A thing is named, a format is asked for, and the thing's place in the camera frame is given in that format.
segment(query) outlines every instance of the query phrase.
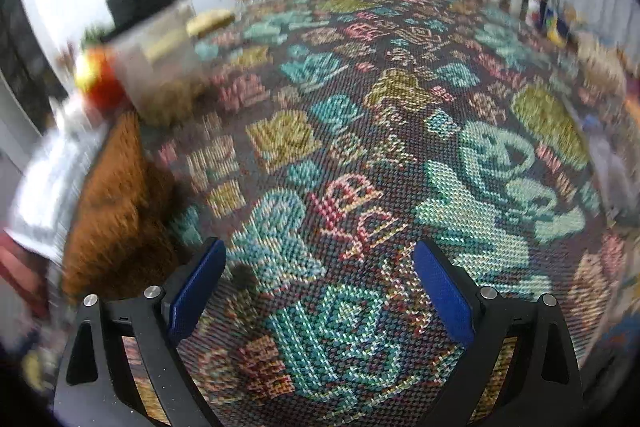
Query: brown plush toy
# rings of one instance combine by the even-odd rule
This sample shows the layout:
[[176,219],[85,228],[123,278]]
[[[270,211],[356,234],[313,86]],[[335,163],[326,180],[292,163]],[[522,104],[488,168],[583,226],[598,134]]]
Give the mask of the brown plush toy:
[[173,187],[144,157],[137,115],[121,116],[82,188],[65,246],[67,296],[123,299],[164,282],[178,266],[162,225]]

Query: green plant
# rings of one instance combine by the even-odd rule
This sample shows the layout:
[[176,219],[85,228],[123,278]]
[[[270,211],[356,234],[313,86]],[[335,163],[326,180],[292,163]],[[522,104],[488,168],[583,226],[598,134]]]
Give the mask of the green plant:
[[109,31],[110,29],[102,24],[88,26],[80,39],[80,49],[85,50],[92,46],[100,46],[102,44],[100,38],[109,33]]

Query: dark curtain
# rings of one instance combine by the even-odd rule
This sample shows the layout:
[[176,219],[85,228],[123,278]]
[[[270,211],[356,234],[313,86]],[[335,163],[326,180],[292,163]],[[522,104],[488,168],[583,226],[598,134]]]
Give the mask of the dark curtain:
[[41,132],[51,114],[49,97],[66,97],[31,29],[21,0],[0,0],[0,71],[15,99]]

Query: woven textile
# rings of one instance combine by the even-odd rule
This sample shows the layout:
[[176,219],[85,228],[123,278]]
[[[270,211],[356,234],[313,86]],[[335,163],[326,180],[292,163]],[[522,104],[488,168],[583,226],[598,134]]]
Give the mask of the woven textile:
[[179,347],[226,425],[415,424],[463,352],[414,273],[426,234],[479,284],[556,295],[584,356],[622,248],[570,57],[468,0],[270,0],[199,46],[199,117],[145,142],[188,197],[175,234],[228,249]]

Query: blue gripper pad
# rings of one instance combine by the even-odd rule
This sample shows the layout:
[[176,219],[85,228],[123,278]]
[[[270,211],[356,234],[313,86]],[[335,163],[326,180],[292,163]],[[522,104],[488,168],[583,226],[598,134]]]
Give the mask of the blue gripper pad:
[[217,240],[172,302],[167,335],[174,346],[193,333],[204,306],[222,276],[225,262],[225,244]]
[[422,241],[415,245],[414,264],[449,336],[465,347],[470,346],[474,339],[471,308],[433,251]]

